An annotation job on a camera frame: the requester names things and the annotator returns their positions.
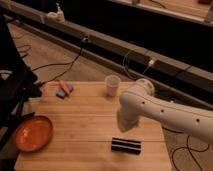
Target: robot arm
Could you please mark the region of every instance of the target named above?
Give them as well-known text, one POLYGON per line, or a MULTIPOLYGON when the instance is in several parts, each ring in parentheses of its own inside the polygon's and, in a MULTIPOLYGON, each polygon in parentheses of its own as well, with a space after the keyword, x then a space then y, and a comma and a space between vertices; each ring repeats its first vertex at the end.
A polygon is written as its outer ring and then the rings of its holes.
POLYGON ((121 94, 117 120, 122 132, 145 116, 213 144, 212 111, 155 98, 154 91, 149 80, 140 79, 121 94))

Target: white bottle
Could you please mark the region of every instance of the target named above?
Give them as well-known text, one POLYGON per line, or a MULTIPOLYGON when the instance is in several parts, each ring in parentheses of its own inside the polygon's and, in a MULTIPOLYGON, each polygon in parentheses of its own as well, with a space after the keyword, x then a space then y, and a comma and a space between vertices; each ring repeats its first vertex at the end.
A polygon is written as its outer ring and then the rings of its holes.
POLYGON ((64 12, 61 10, 61 7, 59 6, 59 3, 56 3, 57 5, 57 14, 58 14, 58 20, 60 22, 65 22, 65 18, 64 18, 64 12))

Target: wooden tabletop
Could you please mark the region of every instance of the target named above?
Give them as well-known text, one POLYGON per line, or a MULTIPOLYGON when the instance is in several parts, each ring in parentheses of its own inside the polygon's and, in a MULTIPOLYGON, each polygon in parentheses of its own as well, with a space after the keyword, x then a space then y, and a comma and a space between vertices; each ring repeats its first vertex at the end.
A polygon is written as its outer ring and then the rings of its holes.
POLYGON ((122 82, 118 95, 106 96, 103 82, 72 82, 74 91, 64 100, 55 96, 57 82, 48 83, 37 115, 53 123, 50 143, 34 153, 20 153, 16 171, 168 171, 170 159, 161 125, 141 118, 127 133, 117 128, 119 94, 131 83, 122 82), (111 151, 112 137, 139 140, 140 155, 111 151))

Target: white cup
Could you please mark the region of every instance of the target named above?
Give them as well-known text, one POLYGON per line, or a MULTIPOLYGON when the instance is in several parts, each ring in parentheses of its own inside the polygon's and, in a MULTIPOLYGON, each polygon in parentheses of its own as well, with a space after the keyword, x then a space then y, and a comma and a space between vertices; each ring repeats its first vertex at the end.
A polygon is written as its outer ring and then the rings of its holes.
POLYGON ((114 97, 117 94, 117 90, 121 79, 117 75, 108 75, 105 78, 106 92, 108 96, 114 97))

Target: orange plate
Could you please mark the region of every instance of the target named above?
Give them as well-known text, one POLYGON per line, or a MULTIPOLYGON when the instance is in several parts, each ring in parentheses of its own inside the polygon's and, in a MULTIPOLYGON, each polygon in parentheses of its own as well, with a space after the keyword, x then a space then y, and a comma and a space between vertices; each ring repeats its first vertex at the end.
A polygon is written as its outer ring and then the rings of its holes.
POLYGON ((45 116, 34 116, 24 121, 17 129, 15 142, 17 148, 32 152, 44 147, 52 137, 53 126, 45 116))

